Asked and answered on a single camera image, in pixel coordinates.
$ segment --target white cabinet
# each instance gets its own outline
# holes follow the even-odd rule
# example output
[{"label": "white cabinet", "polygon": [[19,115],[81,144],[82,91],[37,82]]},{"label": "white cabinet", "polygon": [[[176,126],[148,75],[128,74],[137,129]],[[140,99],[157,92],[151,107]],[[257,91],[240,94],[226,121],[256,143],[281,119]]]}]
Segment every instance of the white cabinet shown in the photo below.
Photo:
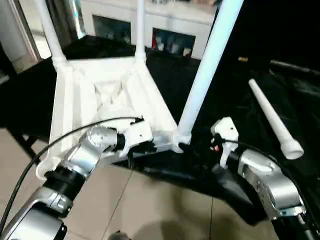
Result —
[{"label": "white cabinet", "polygon": [[[150,48],[155,43],[154,29],[178,33],[174,34],[175,36],[189,35],[194,39],[191,56],[201,59],[214,21],[216,7],[182,1],[171,1],[167,4],[154,4],[150,1],[146,0],[145,4],[145,45]],[[85,31],[89,35],[101,36],[101,33],[96,32],[97,22],[95,22],[100,18],[94,16],[127,22],[130,24],[125,28],[130,31],[129,41],[135,45],[136,8],[137,0],[81,0]]]}]

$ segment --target white leg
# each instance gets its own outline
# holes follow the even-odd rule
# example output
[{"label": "white leg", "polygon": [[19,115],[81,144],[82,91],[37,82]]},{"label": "white leg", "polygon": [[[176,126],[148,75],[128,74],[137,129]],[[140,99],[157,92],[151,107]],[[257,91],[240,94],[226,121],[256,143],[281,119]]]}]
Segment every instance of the white leg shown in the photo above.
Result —
[{"label": "white leg", "polygon": [[178,132],[183,136],[191,136],[200,107],[225,50],[243,1],[224,0],[221,4],[178,125]]},{"label": "white leg", "polygon": [[46,1],[45,0],[34,0],[34,1],[37,7],[37,11],[40,15],[40,19],[41,19],[41,23],[42,23],[42,27],[43,27],[46,39],[48,41],[48,44],[51,50],[53,65],[57,69],[58,64],[65,63],[67,61],[66,57],[62,52],[54,25],[50,18]]},{"label": "white leg", "polygon": [[145,52],[145,0],[137,0],[135,57],[146,61]]}]

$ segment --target white plastic stand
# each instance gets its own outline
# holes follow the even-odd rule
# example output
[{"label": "white plastic stand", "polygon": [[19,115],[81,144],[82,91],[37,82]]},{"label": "white plastic stand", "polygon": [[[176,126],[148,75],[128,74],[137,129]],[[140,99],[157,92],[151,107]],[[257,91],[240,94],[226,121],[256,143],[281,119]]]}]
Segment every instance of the white plastic stand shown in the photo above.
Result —
[{"label": "white plastic stand", "polygon": [[[66,60],[45,0],[35,2],[57,72],[49,142],[98,120],[143,116],[151,126],[157,150],[170,150],[177,124],[145,63],[144,0],[138,0],[137,5],[135,56],[89,60]],[[106,123],[120,131],[129,125],[130,120]],[[80,136],[79,133],[67,137],[51,148],[36,169],[37,177],[45,180],[44,174],[57,167],[61,154],[76,144]]]},{"label": "white plastic stand", "polygon": [[[210,34],[201,64],[187,99],[179,127],[166,106],[146,66],[144,44],[145,0],[137,0],[135,56],[67,60],[45,0],[35,0],[57,72],[50,140],[94,121],[113,117],[141,117],[150,124],[158,151],[181,153],[179,143],[189,143],[191,130],[226,47],[243,0],[224,0]],[[129,120],[106,123],[125,131]],[[51,148],[36,169],[38,178],[54,170],[61,154],[77,143],[81,134],[67,137]]]},{"label": "white plastic stand", "polygon": [[260,107],[262,108],[266,119],[268,120],[272,130],[280,142],[280,148],[283,155],[287,159],[298,159],[304,154],[304,150],[297,140],[295,140],[280,117],[271,106],[270,102],[261,91],[257,82],[254,79],[250,79],[249,86],[256,97]]},{"label": "white plastic stand", "polygon": [[221,4],[202,61],[183,109],[178,130],[173,136],[174,150],[176,152],[181,152],[178,146],[179,143],[188,144],[190,142],[192,128],[217,70],[243,1],[223,0]]}]

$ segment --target white cone-shaped part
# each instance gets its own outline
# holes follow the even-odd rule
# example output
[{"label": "white cone-shaped part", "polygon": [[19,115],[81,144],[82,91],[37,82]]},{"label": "white cone-shaped part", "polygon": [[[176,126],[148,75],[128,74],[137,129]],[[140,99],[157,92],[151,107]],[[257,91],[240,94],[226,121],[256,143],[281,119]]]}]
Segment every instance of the white cone-shaped part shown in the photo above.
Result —
[{"label": "white cone-shaped part", "polygon": [[254,79],[250,79],[249,85],[260,107],[262,108],[264,115],[270,123],[272,130],[280,142],[283,155],[290,160],[300,158],[304,154],[304,150],[299,142],[291,136],[290,132],[281,121],[280,117],[271,106],[264,93],[261,91],[257,82]]}]

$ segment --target white plastic part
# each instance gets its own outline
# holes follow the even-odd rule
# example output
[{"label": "white plastic part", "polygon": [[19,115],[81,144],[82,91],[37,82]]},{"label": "white plastic part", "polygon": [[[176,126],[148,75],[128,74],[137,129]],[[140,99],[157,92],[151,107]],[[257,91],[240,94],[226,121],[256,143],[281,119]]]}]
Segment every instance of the white plastic part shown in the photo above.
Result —
[{"label": "white plastic part", "polygon": [[145,52],[145,0],[138,0],[136,8],[136,49],[135,57],[146,61]]},{"label": "white plastic part", "polygon": [[60,64],[65,64],[67,59],[62,52],[60,43],[54,28],[54,25],[51,21],[50,14],[46,5],[45,0],[34,0],[39,13],[43,30],[45,32],[46,40],[51,50],[52,62],[55,70]]},{"label": "white plastic part", "polygon": [[153,140],[153,134],[150,125],[146,121],[141,121],[131,125],[123,134],[125,145],[119,153],[119,157],[127,156],[129,150],[140,143],[150,142]]},{"label": "white plastic part", "polygon": [[[232,121],[231,117],[224,117],[218,120],[212,127],[211,127],[212,135],[220,134],[223,139],[237,141],[239,137],[239,133],[236,129],[234,122]],[[222,144],[223,151],[220,158],[220,166],[224,169],[227,169],[227,159],[231,151],[234,151],[237,147],[237,143],[233,142],[225,142]]]},{"label": "white plastic part", "polygon": [[270,123],[272,130],[280,142],[280,147],[283,155],[290,160],[298,159],[304,154],[304,150],[297,140],[295,140],[280,117],[269,103],[268,99],[261,91],[257,82],[254,79],[250,79],[249,85],[256,97],[260,107],[262,108],[264,115]]},{"label": "white plastic part", "polygon": [[176,148],[178,148],[179,143],[188,144],[188,142],[185,142],[188,139],[186,136],[191,136],[192,128],[216,72],[220,58],[225,50],[243,1],[223,0],[221,4],[202,61],[183,109],[178,131],[174,136]]},{"label": "white plastic part", "polygon": [[[35,0],[57,71],[49,142],[80,126],[115,117],[143,117],[150,125],[157,150],[172,148],[177,130],[164,99],[145,63],[144,43],[140,41],[135,57],[65,60],[44,0]],[[138,0],[138,12],[144,13],[144,1]],[[140,18],[143,38],[144,18]],[[125,133],[132,120],[114,120],[104,124]],[[55,170],[62,155],[75,145],[84,131],[65,138],[48,150],[36,168],[39,179]]]}]

